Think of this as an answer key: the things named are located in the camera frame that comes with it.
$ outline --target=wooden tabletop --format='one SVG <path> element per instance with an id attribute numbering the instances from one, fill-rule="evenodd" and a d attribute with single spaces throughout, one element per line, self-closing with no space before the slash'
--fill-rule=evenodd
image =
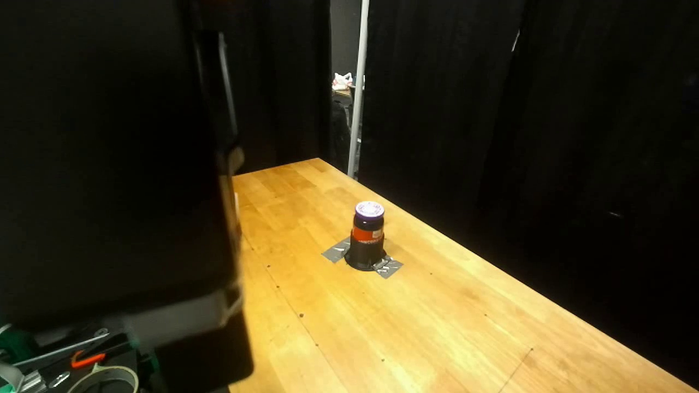
<path id="1" fill-rule="evenodd" d="M 321 159 L 233 187 L 256 370 L 232 390 L 695 390 Z M 366 198 L 389 279 L 322 258 Z"/>

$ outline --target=dark background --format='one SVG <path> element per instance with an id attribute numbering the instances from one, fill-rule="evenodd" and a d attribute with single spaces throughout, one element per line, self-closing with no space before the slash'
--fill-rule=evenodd
<path id="1" fill-rule="evenodd" d="M 244 170 L 332 161 L 329 2 L 225 6 Z M 696 47 L 693 0 L 374 0 L 357 178 L 699 386 Z"/>

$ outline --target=white pole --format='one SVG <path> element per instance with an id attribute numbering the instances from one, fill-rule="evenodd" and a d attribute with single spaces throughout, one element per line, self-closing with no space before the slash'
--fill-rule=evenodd
<path id="1" fill-rule="evenodd" d="M 360 121 L 362 121 L 366 33 L 368 33 L 368 0 L 362 0 L 362 20 L 357 26 L 357 55 L 355 55 L 353 96 L 351 96 L 351 130 L 350 130 L 350 159 L 346 159 L 350 177 L 355 177 L 357 154 L 360 154 L 357 144 L 360 144 Z"/>

